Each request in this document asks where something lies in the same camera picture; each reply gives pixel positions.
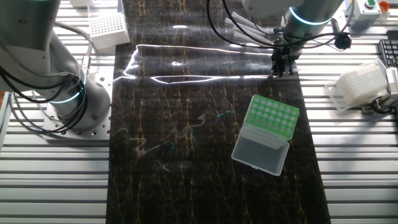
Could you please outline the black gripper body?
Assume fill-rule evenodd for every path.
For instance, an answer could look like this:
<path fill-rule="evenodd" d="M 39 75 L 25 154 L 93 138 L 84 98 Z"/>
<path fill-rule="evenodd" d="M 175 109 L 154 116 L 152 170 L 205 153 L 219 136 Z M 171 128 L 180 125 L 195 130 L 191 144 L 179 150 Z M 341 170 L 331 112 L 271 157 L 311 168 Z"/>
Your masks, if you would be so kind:
<path fill-rule="evenodd" d="M 300 49 L 293 47 L 279 47 L 273 50 L 271 60 L 279 62 L 281 60 L 290 59 L 291 61 L 297 60 L 300 57 Z"/>

